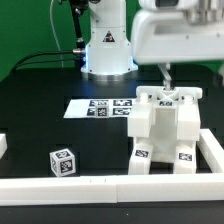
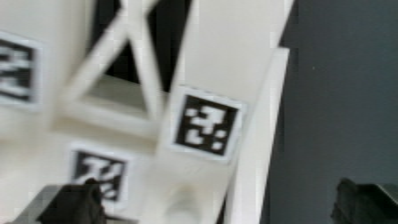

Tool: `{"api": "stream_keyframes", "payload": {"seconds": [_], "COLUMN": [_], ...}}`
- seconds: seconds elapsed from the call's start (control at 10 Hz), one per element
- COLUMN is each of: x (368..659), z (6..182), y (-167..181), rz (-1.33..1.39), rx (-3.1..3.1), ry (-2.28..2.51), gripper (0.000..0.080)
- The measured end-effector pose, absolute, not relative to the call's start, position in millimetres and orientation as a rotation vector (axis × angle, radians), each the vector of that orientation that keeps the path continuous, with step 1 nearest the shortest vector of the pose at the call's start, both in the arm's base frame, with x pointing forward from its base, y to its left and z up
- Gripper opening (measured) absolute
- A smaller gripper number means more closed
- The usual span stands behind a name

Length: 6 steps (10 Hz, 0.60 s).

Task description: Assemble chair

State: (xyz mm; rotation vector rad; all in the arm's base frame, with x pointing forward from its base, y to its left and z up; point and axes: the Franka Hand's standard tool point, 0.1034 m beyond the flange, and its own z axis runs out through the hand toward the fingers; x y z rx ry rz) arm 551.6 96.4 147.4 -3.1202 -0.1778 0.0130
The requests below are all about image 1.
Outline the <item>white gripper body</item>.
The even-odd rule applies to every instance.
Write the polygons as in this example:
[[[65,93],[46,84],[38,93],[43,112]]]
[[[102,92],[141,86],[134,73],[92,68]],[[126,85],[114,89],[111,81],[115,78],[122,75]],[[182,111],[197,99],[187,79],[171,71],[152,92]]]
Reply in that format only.
[[[131,32],[138,64],[224,59],[224,0],[139,0]]]

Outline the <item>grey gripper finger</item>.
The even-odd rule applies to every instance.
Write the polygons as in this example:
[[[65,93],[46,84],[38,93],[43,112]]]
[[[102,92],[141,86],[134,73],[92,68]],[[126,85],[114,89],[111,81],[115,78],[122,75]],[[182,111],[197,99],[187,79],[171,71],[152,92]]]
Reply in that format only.
[[[168,72],[168,68],[166,64],[159,64],[158,65],[159,70],[161,71],[163,75],[163,85],[166,90],[171,90],[171,83],[172,83],[172,78]]]
[[[218,80],[224,80],[224,63],[221,64],[218,70]]]

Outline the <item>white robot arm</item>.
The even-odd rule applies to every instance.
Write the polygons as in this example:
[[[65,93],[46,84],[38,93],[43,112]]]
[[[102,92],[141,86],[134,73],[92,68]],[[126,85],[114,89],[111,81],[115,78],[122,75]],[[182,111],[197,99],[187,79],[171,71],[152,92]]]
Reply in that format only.
[[[107,79],[155,64],[171,87],[173,63],[224,60],[224,0],[138,0],[131,37],[126,1],[90,0],[91,39],[82,71]]]

